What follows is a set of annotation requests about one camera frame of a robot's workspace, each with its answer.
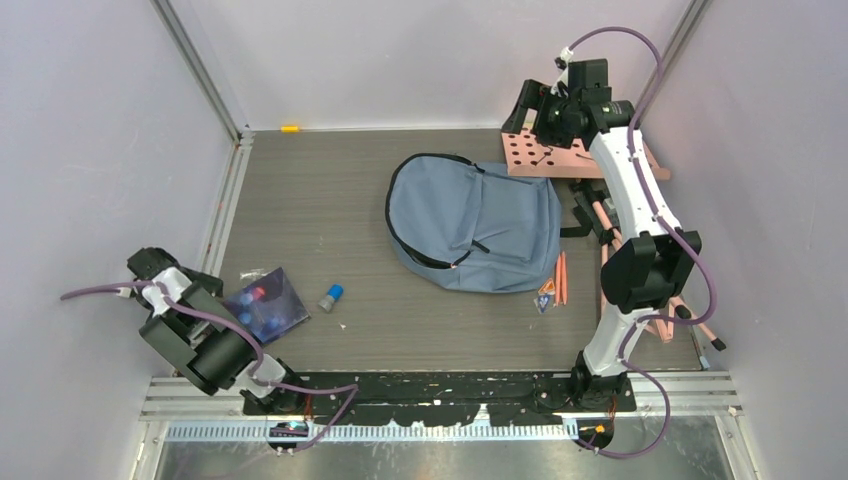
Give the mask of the blue grey student backpack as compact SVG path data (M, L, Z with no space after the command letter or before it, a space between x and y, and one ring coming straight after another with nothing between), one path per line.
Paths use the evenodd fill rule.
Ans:
M452 291L536 290L553 273L564 238L591 231L585 215L565 227L548 178L512 177L503 163L419 153L392 173L384 218L398 260Z

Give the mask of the dark blue galaxy cover book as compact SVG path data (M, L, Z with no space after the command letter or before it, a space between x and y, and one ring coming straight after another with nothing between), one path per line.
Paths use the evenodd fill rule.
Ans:
M261 345L280 339L311 318L281 267L232 293L223 305Z

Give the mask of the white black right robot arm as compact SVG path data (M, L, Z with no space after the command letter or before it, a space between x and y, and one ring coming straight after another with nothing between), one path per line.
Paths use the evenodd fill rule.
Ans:
M685 231L666 205L638 129L635 108L616 101L605 59L555 61L561 74L552 85L529 79L501 130L517 136L528 111L529 133L546 147L581 142L598 165L617 209L616 251L600 271L607 305L589 344L579 353L566 397L596 410L625 390L630 354L646 323L678 296L702 243Z

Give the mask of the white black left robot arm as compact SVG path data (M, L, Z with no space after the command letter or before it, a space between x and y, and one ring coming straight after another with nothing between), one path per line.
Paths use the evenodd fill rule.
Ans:
M149 311L141 337L192 385L209 396L236 391L247 410L293 414L305 405L300 376L225 309L220 278L160 247L138 250L127 268L140 283L135 299Z

